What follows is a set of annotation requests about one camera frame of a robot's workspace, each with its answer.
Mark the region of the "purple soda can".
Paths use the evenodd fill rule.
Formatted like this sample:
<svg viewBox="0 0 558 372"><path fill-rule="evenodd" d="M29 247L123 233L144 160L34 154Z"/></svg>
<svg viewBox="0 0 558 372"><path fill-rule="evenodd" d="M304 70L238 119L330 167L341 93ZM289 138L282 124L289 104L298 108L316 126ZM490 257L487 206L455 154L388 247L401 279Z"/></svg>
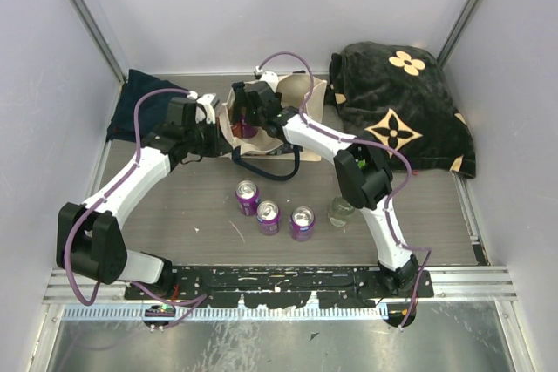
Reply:
<svg viewBox="0 0 558 372"><path fill-rule="evenodd" d="M263 234L274 235L279 232L281 211L275 202L271 200L261 202L257 207L256 219Z"/></svg>
<svg viewBox="0 0 558 372"><path fill-rule="evenodd" d="M290 234L294 240L309 240L314 233L315 215L307 206L299 206L289 217Z"/></svg>
<svg viewBox="0 0 558 372"><path fill-rule="evenodd" d="M241 122L241 137L243 139L252 139L257 133L258 130L256 127L245 121Z"/></svg>
<svg viewBox="0 0 558 372"><path fill-rule="evenodd" d="M246 216L256 215L257 207L260 202L260 194L257 185L253 181L241 181L235 189L235 197L241 213Z"/></svg>

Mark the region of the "beige canvas tote bag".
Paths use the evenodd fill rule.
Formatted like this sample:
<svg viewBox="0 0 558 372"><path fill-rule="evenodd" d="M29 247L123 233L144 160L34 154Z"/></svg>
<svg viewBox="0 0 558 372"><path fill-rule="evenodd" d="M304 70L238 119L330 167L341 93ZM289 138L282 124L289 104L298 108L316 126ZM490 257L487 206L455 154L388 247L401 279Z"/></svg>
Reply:
<svg viewBox="0 0 558 372"><path fill-rule="evenodd" d="M266 72L255 81L233 83L217 112L221 154L265 179L292 179L304 148L289 142L283 127L302 105L308 118L320 122L327 87L325 80L303 72L285 76ZM288 174L273 174L250 164L248 157L293 159L294 168Z"/></svg>

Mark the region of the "clear bottle green cap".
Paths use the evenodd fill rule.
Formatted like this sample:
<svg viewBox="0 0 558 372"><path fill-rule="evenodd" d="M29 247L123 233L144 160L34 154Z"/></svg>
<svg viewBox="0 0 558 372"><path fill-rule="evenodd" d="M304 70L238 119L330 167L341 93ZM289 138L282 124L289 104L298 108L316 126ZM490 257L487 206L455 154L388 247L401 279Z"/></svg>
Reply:
<svg viewBox="0 0 558 372"><path fill-rule="evenodd" d="M334 227L345 227L356 208L343 196L336 196L328 207L328 219Z"/></svg>

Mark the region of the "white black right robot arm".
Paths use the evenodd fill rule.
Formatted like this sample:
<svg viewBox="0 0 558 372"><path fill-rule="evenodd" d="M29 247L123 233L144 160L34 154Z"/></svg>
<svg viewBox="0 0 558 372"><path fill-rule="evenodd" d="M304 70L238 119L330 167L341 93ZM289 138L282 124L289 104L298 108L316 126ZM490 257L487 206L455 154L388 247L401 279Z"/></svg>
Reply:
<svg viewBox="0 0 558 372"><path fill-rule="evenodd" d="M341 133L299 108L282 105L280 93L262 79L234 83L231 94L233 123L244 120L271 138L312 151L334 166L342 197L360 211L371 231L385 292L400 297L416 287L421 270L395 214L387 147L369 134Z"/></svg>

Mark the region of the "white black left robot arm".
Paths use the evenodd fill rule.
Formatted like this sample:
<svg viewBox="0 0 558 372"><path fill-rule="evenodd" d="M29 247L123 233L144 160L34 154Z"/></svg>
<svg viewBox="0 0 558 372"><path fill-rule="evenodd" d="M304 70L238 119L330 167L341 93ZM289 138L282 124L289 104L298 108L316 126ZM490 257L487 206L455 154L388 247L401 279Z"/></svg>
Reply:
<svg viewBox="0 0 558 372"><path fill-rule="evenodd" d="M167 260L126 248L121 229L146 194L187 156L222 154L213 93L174 97L167 115L141 141L141 148L102 189L81 204L67 203L58 215L57 265L103 284L143 282L155 299L174 290Z"/></svg>

